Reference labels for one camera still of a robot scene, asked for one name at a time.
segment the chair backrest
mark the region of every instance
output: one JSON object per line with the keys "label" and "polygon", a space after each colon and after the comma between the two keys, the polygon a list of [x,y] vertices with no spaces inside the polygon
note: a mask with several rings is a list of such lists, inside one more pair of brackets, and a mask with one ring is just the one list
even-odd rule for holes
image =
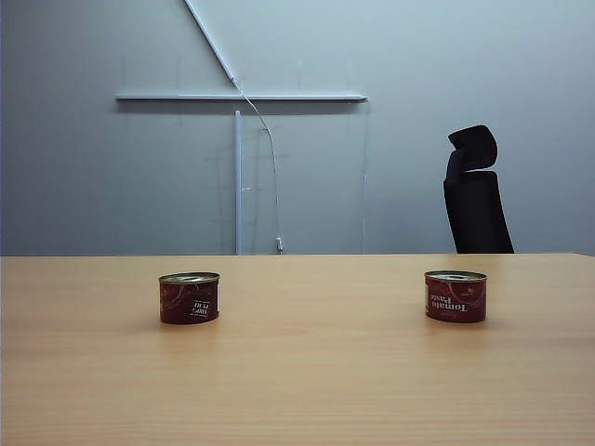
{"label": "chair backrest", "polygon": [[444,200],[456,251],[514,253],[506,226],[495,172],[473,169],[496,162],[497,145],[485,125],[476,125],[448,137],[455,146],[444,180]]}

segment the wooden table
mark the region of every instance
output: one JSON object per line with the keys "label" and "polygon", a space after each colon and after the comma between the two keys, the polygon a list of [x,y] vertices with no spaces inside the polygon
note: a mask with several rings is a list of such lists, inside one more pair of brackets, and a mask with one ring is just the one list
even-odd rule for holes
{"label": "wooden table", "polygon": [[[488,319],[424,315],[423,272],[487,273]],[[158,321],[157,277],[222,275]],[[595,444],[595,258],[3,259],[3,444]]]}

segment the red can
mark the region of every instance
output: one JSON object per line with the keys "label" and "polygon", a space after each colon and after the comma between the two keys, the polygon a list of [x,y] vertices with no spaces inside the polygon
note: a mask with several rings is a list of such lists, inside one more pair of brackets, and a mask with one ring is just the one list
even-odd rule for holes
{"label": "red can", "polygon": [[425,276],[427,316],[448,322],[485,320],[485,274],[443,270]]}
{"label": "red can", "polygon": [[159,278],[161,322],[201,323],[219,315],[219,275],[181,272]]}

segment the can lid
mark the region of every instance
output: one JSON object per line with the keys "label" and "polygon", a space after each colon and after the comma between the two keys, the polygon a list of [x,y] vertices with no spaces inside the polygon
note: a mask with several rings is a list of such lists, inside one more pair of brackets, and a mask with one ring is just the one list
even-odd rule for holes
{"label": "can lid", "polygon": [[184,284],[216,282],[219,275],[216,272],[178,272],[159,278],[159,283]]}
{"label": "can lid", "polygon": [[424,275],[430,279],[449,282],[483,282],[487,280],[487,276],[480,272],[457,271],[455,269],[428,271]]}

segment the vertical pole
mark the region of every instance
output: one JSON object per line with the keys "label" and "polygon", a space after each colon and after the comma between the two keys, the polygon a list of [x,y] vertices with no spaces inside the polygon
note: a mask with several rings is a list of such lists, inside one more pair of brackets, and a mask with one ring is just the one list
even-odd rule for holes
{"label": "vertical pole", "polygon": [[242,222],[242,114],[235,111],[235,254],[244,253]]}

